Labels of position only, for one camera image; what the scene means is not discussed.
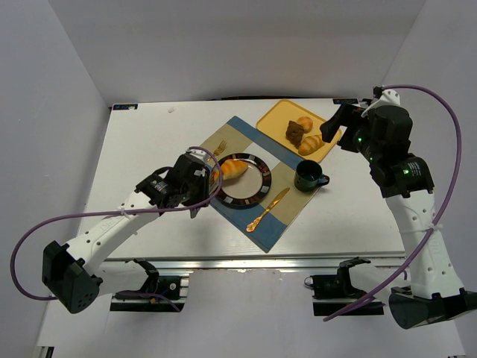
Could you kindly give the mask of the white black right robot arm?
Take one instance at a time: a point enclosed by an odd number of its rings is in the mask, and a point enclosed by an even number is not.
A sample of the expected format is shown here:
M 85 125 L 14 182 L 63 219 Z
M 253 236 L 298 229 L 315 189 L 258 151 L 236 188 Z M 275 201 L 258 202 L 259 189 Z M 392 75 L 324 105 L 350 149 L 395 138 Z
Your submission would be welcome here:
M 449 321 L 476 310 L 476 294 L 465 289 L 450 261 L 435 219 L 434 182 L 426 161 L 410 153 L 413 126 L 408 111 L 392 104 L 370 110 L 342 104 L 321 125 L 330 141 L 345 128 L 338 146 L 360 153 L 397 223 L 411 277 L 400 277 L 375 293 L 403 329 Z

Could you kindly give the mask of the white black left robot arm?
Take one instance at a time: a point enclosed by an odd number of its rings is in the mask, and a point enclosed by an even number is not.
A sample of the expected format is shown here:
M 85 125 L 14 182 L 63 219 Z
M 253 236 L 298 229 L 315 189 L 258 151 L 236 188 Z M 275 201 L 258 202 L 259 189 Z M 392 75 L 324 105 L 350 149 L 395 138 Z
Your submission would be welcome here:
M 159 294 L 159 272 L 144 259 L 109 263 L 123 242 L 161 215 L 180 209 L 195 217 L 210 199 L 207 163 L 212 153 L 191 147 L 173 167 L 157 169 L 136 185 L 114 213 L 63 245 L 43 251 L 42 281 L 72 314 L 107 294 L 153 297 Z

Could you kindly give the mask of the steel serving tongs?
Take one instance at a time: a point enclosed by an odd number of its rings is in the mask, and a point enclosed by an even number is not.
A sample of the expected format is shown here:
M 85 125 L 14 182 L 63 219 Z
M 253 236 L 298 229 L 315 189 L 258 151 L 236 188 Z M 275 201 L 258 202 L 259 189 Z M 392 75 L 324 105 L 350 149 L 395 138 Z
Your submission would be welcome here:
M 186 206 L 191 207 L 189 210 L 191 219 L 198 215 L 202 207 L 209 205 L 218 190 L 218 179 L 215 179 L 215 174 L 218 174 L 216 167 L 204 166 L 193 171 L 189 181 L 189 199 L 186 202 Z

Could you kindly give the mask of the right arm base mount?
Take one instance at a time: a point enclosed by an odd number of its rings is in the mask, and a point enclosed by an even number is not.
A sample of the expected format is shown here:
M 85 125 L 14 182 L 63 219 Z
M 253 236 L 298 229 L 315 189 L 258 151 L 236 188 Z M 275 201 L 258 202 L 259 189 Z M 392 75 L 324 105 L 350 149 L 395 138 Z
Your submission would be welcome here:
M 336 273 L 314 274 L 303 283 L 312 290 L 314 316 L 325 318 L 358 301 L 387 277 L 370 260 L 355 257 L 340 263 Z

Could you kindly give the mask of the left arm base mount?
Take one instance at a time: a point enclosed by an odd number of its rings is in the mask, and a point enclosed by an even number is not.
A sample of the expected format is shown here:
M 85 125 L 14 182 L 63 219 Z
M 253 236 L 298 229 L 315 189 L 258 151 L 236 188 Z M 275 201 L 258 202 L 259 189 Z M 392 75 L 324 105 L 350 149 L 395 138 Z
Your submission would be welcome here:
M 139 289 L 127 289 L 127 294 L 117 292 L 110 305 L 111 312 L 130 313 L 180 313 L 184 307 L 187 288 L 186 278 L 160 272 L 144 259 L 134 259 L 147 275 Z

